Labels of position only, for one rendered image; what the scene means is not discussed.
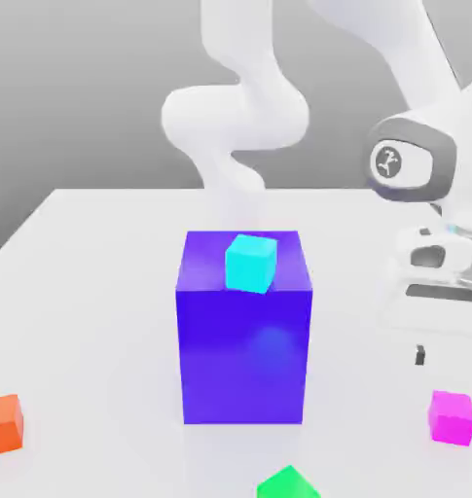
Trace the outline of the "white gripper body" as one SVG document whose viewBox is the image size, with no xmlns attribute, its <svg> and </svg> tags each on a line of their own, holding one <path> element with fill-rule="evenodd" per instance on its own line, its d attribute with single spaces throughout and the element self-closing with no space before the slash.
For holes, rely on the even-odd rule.
<svg viewBox="0 0 472 498">
<path fill-rule="evenodd" d="M 381 291 L 381 320 L 408 332 L 472 338 L 472 286 L 394 279 Z"/>
</svg>

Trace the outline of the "small magenta cube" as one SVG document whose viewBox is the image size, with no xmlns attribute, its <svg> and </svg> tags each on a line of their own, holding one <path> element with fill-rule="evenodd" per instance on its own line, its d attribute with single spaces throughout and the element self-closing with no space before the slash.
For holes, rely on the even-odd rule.
<svg viewBox="0 0 472 498">
<path fill-rule="evenodd" d="M 472 441 L 472 399 L 467 394 L 434 390 L 428 409 L 433 441 L 470 446 Z"/>
</svg>

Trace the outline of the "small green cube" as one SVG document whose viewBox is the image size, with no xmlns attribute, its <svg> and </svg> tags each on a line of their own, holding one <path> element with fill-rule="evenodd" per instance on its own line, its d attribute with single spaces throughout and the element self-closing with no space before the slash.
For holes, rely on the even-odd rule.
<svg viewBox="0 0 472 498">
<path fill-rule="evenodd" d="M 322 498 L 320 493 L 292 465 L 261 482 L 256 498 Z"/>
</svg>

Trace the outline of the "small cyan cube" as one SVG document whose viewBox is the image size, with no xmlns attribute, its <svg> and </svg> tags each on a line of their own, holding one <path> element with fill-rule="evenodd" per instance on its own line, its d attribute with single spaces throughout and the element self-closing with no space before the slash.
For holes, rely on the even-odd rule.
<svg viewBox="0 0 472 498">
<path fill-rule="evenodd" d="M 265 294 L 273 282 L 276 262 L 276 239 L 240 233 L 225 252 L 226 287 Z"/>
</svg>

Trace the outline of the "small orange cube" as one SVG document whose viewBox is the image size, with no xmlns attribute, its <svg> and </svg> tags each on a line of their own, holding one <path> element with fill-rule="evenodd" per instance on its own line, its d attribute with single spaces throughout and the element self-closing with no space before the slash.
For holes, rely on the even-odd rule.
<svg viewBox="0 0 472 498">
<path fill-rule="evenodd" d="M 0 397 L 0 454 L 23 445 L 24 419 L 18 395 Z"/>
</svg>

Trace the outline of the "large blue box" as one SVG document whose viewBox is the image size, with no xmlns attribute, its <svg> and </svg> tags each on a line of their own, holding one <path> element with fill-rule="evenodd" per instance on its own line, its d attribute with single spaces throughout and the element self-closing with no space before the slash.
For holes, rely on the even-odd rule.
<svg viewBox="0 0 472 498">
<path fill-rule="evenodd" d="M 175 289 L 187 424 L 303 420 L 313 290 L 296 231 L 269 231 L 276 272 L 265 294 L 225 286 L 233 231 L 188 231 Z"/>
</svg>

